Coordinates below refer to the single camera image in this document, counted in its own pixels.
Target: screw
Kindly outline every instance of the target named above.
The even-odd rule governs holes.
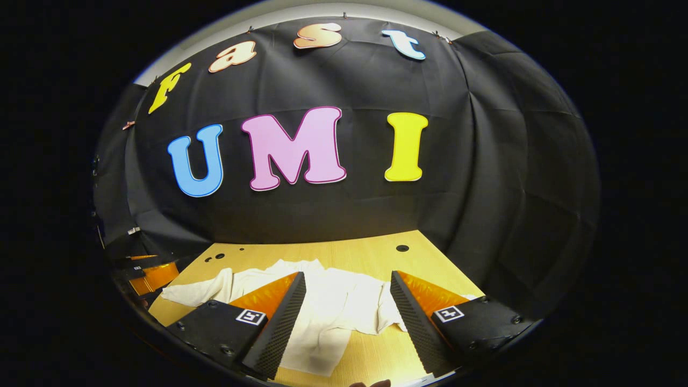
[[[220,346],[219,346],[219,349],[220,349],[225,355],[228,355],[228,356],[233,356],[233,355],[234,355],[234,351],[232,351],[231,348],[229,348],[228,346],[226,346],[226,345],[224,345],[224,344],[220,345]]]

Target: white cloth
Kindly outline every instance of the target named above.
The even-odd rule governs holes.
[[[281,367],[329,377],[344,355],[351,331],[378,335],[398,324],[407,332],[389,282],[335,268],[325,270],[318,260],[280,260],[264,271],[249,269],[233,276],[231,269],[223,269],[214,280],[168,286],[161,296],[187,306],[199,306],[211,298],[229,303],[295,271],[305,275],[306,294]]]

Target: wooden table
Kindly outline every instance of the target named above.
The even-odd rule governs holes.
[[[398,251],[404,244],[408,251]],[[222,259],[214,257],[223,253]],[[325,268],[335,267],[390,281],[393,270],[401,270],[437,284],[457,294],[484,295],[442,252],[419,231],[336,242],[299,244],[215,243],[179,274],[170,284],[190,284],[213,279],[221,269],[234,273],[246,269],[267,269],[275,262],[320,260]],[[168,326],[194,308],[158,297],[149,312]],[[420,379],[423,370],[408,333],[396,324],[378,336],[352,332],[344,356],[331,377],[322,377],[280,367],[275,382],[295,387],[348,387],[357,381],[370,386],[390,379],[392,386]]]

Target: letter m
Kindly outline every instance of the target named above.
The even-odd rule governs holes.
[[[323,106],[308,110],[293,139],[277,119],[264,114],[244,121],[241,130],[248,133],[253,154],[255,177],[251,189],[267,191],[279,186],[279,178],[272,173],[270,159],[289,184],[295,184],[303,160],[308,155],[309,168],[303,175],[314,184],[336,182],[346,177],[346,169],[339,165],[337,153],[337,120],[342,111]]]

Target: blue letter u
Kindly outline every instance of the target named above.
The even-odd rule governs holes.
[[[189,165],[189,145],[191,139],[188,136],[179,137],[167,147],[167,153],[172,155],[172,168],[177,178],[179,188],[189,196],[200,198],[217,191],[222,184],[222,161],[219,159],[219,144],[217,137],[222,133],[222,125],[210,125],[198,131],[196,138],[203,143],[203,152],[206,156],[208,174],[198,180],[191,173]]]

